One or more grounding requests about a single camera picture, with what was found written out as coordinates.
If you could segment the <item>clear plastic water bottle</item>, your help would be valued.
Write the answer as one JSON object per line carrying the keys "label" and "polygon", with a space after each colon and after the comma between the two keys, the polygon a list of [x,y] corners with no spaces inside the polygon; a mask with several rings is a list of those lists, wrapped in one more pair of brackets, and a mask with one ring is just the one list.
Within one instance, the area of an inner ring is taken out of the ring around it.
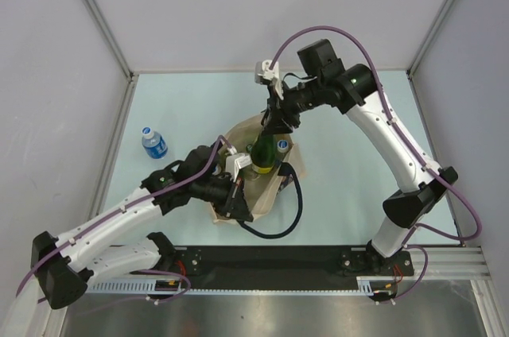
{"label": "clear plastic water bottle", "polygon": [[222,169],[219,165],[216,165],[214,169],[212,170],[213,176],[218,176],[222,172]]}

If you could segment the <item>beige canvas tote bag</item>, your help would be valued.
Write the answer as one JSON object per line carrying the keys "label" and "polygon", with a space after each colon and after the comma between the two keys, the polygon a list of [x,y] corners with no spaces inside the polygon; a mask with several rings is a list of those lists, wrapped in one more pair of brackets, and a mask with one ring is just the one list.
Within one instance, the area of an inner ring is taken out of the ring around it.
{"label": "beige canvas tote bag", "polygon": [[[254,144],[255,136],[258,136],[262,130],[262,114],[258,114],[243,122],[238,123],[231,128],[226,134],[226,141],[230,142],[232,147],[235,147],[238,152],[246,152],[248,145]],[[305,175],[305,165],[301,158],[301,151],[298,144],[294,144],[289,134],[276,135],[276,141],[284,141],[285,148],[278,147],[276,164],[268,173],[256,172],[252,169],[252,165],[245,167],[240,172],[243,173],[244,178],[244,197],[247,202],[250,215],[253,220],[257,220],[269,214],[276,200],[276,196],[286,187],[294,184],[297,193],[297,213],[293,222],[287,227],[286,230],[276,234],[265,234],[261,231],[255,230],[250,226],[253,221],[241,222],[235,220],[232,216],[228,218],[226,215],[218,215],[212,210],[212,221],[214,223],[229,223],[237,224],[244,230],[250,232],[254,236],[267,240],[275,240],[288,236],[297,227],[303,212],[303,194],[299,179]],[[219,150],[220,154],[220,167],[222,172],[227,169],[227,157],[229,158],[229,148],[222,146]]]}

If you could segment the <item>green glass bottle front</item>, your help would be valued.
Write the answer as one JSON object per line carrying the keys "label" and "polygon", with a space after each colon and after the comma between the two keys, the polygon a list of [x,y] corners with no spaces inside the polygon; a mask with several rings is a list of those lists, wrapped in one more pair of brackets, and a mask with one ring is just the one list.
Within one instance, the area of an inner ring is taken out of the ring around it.
{"label": "green glass bottle front", "polygon": [[267,174],[275,166],[277,142],[274,135],[258,135],[251,148],[251,167],[257,174]]}

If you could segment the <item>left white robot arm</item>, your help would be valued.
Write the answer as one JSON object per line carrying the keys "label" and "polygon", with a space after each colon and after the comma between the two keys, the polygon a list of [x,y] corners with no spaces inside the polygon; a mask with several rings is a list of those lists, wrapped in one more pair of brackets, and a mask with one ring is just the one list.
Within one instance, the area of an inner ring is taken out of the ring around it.
{"label": "left white robot arm", "polygon": [[220,141],[200,145],[184,160],[153,171],[120,203],[72,230],[36,236],[29,275],[36,278],[50,308],[73,304],[89,287],[111,277],[169,272],[176,263],[176,249],[163,233],[152,232],[131,246],[113,243],[191,199],[210,203],[223,217],[250,221],[241,172],[251,165],[251,157],[234,147],[221,157],[220,146]]}

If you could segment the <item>blue label water bottle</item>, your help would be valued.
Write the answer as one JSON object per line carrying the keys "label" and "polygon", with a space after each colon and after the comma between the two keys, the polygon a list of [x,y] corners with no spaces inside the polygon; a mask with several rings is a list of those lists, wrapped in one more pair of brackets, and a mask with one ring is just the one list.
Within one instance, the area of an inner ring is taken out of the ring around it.
{"label": "blue label water bottle", "polygon": [[280,155],[285,155],[289,152],[290,144],[286,139],[280,139],[277,142],[277,151]]}

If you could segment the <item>small blue-cap water bottle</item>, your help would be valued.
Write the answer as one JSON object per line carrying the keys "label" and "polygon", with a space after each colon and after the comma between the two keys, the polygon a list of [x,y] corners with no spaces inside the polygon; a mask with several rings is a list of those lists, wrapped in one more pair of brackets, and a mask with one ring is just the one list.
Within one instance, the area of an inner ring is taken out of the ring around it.
{"label": "small blue-cap water bottle", "polygon": [[168,152],[168,147],[161,134],[148,126],[142,129],[142,147],[152,159],[161,159]]}

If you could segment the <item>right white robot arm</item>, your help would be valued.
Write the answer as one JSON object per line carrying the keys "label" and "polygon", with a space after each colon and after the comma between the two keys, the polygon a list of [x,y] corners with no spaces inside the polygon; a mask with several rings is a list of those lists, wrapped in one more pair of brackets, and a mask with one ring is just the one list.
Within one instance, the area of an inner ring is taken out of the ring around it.
{"label": "right white robot arm", "polygon": [[290,134],[301,124],[301,113],[329,105],[357,125],[382,156],[396,179],[398,190],[383,202],[385,217],[367,244],[367,266],[385,274],[395,265],[395,254],[410,230],[441,201],[458,179],[452,167],[443,168],[415,142],[380,93],[371,69],[364,64],[345,68],[327,39],[298,51],[306,83],[288,87],[278,63],[264,60],[255,68],[256,83],[269,92],[262,134]]}

